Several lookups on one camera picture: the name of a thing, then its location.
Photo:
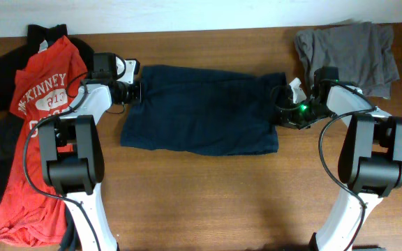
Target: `white wall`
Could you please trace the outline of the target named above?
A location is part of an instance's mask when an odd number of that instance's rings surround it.
[[[0,0],[0,37],[28,24],[69,34],[402,22],[402,0]]]

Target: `wood surface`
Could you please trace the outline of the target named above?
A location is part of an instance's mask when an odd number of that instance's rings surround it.
[[[78,36],[97,52],[166,64],[263,75],[304,70],[293,38],[306,27],[120,33]],[[394,53],[401,79],[392,99],[372,98],[402,116],[402,24],[394,24]],[[0,56],[24,38],[0,38]],[[105,114],[97,128],[105,156],[103,201],[121,250],[256,250],[264,245],[307,244],[324,224],[338,195],[318,156],[324,121],[309,130],[277,128],[278,153],[207,157],[187,152],[120,147],[127,114]],[[337,123],[325,137],[333,172],[346,129]],[[402,250],[402,188],[370,215],[357,245]],[[40,250],[56,250],[57,246]],[[0,243],[0,250],[23,250]]]

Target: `gray garment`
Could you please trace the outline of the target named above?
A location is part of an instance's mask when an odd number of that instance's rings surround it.
[[[339,79],[355,82],[366,96],[390,98],[392,82],[399,79],[391,26],[365,22],[324,30],[297,32],[294,44],[313,86],[314,71],[323,66],[339,69]]]

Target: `red clothing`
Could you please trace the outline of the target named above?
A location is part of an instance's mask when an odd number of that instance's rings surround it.
[[[38,121],[69,106],[72,98],[64,90],[72,78],[86,71],[78,49],[65,36],[32,56],[24,70],[17,71],[10,112],[23,118],[24,125],[0,205],[1,242],[21,247],[51,245],[60,243],[66,231],[65,204],[44,197],[30,187],[22,168],[22,152],[27,134]],[[79,83],[79,80],[72,83],[71,95],[77,94]],[[43,181],[37,132],[29,142],[27,168],[40,190],[56,194]]]

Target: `robotic arm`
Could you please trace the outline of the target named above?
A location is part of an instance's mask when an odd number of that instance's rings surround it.
[[[105,168],[96,124],[112,104],[141,102],[142,89],[133,81],[139,69],[136,60],[124,61],[113,54],[96,54],[94,69],[95,72],[82,81],[84,86],[79,88],[71,103],[74,107],[82,102],[79,108],[45,123],[38,128],[38,135],[44,181],[62,197],[77,202],[65,201],[82,249],[111,251],[119,250],[119,246],[108,227],[101,199]],[[323,81],[338,80],[337,69],[321,71],[311,98],[299,109],[277,111],[276,124],[309,128],[321,119],[371,107],[362,95],[355,94],[361,93],[360,89]],[[312,251],[344,250],[349,243],[348,250],[351,250],[358,223],[363,222],[393,188],[402,185],[402,118],[377,109],[370,114],[355,115],[351,121],[345,118],[344,123],[349,128],[339,159],[339,178],[364,200],[365,216],[362,217],[360,201],[341,189],[325,225],[311,238],[309,250]],[[387,147],[387,153],[373,153],[374,142]],[[74,146],[73,152],[59,153],[58,148],[67,144]]]

